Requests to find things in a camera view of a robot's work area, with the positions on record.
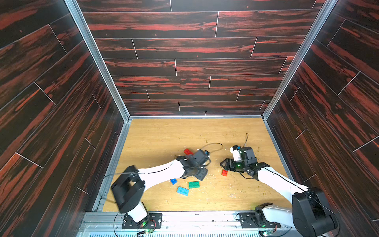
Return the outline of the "red long lego brick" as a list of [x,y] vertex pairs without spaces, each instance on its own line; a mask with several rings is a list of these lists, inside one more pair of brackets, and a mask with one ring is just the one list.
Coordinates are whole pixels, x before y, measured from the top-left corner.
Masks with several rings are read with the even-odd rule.
[[193,153],[191,150],[189,150],[189,149],[185,149],[185,150],[184,150],[184,154],[185,154],[186,156],[193,156],[193,155],[194,155],[194,153]]

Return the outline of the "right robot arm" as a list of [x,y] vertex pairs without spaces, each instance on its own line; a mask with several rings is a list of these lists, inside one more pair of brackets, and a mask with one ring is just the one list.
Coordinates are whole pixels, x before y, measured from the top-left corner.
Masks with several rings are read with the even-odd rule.
[[303,237],[318,237],[340,229],[336,214],[321,189],[292,181],[267,163],[259,162],[251,147],[235,145],[230,152],[233,158],[220,163],[225,171],[236,172],[246,179],[268,185],[292,205],[285,208],[267,202],[257,206],[252,213],[240,213],[242,227],[254,224],[267,229],[284,225],[297,230]]

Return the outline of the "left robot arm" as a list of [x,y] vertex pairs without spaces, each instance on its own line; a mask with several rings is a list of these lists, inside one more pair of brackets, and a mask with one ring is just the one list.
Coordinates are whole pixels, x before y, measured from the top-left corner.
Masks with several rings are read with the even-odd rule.
[[202,181],[208,173],[208,163],[210,153],[198,150],[193,155],[179,156],[160,166],[143,169],[129,166],[111,186],[119,212],[142,226],[149,217],[146,207],[141,202],[145,191],[171,179],[193,176]]

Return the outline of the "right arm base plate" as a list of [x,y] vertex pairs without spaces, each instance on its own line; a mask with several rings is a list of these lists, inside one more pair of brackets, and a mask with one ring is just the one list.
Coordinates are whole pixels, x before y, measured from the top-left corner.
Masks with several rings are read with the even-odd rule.
[[260,211],[240,212],[235,218],[241,223],[242,228],[276,229],[281,227],[279,223],[266,220]]

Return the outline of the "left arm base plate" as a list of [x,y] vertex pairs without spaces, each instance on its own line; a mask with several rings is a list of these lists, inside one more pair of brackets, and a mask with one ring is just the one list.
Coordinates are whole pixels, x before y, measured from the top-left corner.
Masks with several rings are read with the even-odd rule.
[[161,229],[162,217],[162,213],[150,212],[142,221],[135,222],[131,216],[126,214],[121,228],[123,230]]

